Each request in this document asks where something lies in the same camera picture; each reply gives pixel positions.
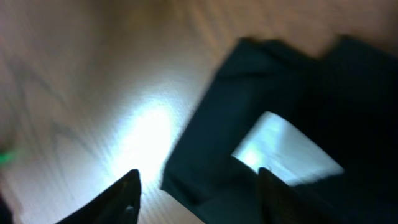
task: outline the dark fabric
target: dark fabric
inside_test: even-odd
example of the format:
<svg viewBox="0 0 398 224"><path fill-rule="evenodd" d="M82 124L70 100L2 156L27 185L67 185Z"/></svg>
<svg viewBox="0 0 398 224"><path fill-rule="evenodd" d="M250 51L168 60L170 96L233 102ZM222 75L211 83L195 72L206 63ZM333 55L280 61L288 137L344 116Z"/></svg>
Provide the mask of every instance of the dark fabric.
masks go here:
<svg viewBox="0 0 398 224"><path fill-rule="evenodd" d="M89 204L58 224L136 224L140 209L141 181L138 170L131 170Z"/></svg>
<svg viewBox="0 0 398 224"><path fill-rule="evenodd" d="M0 197L0 223L11 224L12 223L12 213L5 201Z"/></svg>
<svg viewBox="0 0 398 224"><path fill-rule="evenodd" d="M169 157L162 189L205 223L259 223L256 174L230 155L271 111L339 162L350 182L397 202L397 66L349 37L321 60L278 40L241 39Z"/></svg>
<svg viewBox="0 0 398 224"><path fill-rule="evenodd" d="M293 190L303 201L319 212L337 218L341 224L398 223L396 202L381 200L358 187L346 174L298 185Z"/></svg>

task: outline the green object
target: green object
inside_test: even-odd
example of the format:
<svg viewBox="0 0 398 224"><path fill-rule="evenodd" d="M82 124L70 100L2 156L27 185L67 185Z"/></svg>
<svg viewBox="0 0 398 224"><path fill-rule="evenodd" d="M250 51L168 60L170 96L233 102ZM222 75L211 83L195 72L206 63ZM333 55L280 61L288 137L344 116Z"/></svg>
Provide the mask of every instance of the green object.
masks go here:
<svg viewBox="0 0 398 224"><path fill-rule="evenodd" d="M6 152L0 154L0 165L13 160L15 154L13 152Z"/></svg>

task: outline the wooden surface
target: wooden surface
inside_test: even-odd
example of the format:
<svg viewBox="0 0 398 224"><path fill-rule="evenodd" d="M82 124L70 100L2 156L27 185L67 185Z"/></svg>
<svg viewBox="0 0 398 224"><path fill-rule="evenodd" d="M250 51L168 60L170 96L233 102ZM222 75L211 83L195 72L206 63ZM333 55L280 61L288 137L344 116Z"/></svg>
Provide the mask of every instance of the wooden surface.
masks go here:
<svg viewBox="0 0 398 224"><path fill-rule="evenodd" d="M0 186L21 223L54 223L130 169L139 223L201 223L158 190L165 158L238 37L316 57L353 34L397 47L393 0L1 0Z"/></svg>

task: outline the black object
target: black object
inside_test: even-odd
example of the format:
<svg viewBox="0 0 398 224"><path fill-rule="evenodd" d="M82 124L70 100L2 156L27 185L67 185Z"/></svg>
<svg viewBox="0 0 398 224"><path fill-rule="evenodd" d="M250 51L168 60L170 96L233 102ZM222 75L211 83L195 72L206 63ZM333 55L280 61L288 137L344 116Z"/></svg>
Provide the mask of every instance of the black object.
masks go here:
<svg viewBox="0 0 398 224"><path fill-rule="evenodd" d="M0 197L0 223L11 224L12 223L12 213L5 201Z"/></svg>
<svg viewBox="0 0 398 224"><path fill-rule="evenodd" d="M90 203L58 224L136 224L140 209L141 181L131 170Z"/></svg>
<svg viewBox="0 0 398 224"><path fill-rule="evenodd" d="M265 168L259 169L257 197L262 224L332 224L331 216L300 198L293 189Z"/></svg>
<svg viewBox="0 0 398 224"><path fill-rule="evenodd" d="M260 223L257 175L230 155L271 111L343 166L350 184L397 203L397 72L395 57L350 37L321 60L241 39L169 157L162 189L205 223Z"/></svg>

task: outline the black cloth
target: black cloth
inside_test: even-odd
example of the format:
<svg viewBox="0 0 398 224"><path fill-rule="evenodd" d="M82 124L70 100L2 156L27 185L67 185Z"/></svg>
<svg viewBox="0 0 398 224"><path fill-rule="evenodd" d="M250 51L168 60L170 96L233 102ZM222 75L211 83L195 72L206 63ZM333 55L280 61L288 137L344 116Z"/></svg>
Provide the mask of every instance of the black cloth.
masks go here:
<svg viewBox="0 0 398 224"><path fill-rule="evenodd" d="M278 40L241 39L217 71L164 170L162 189L205 223L260 223L257 175L231 153L271 111L396 203L397 59L342 37L321 60Z"/></svg>

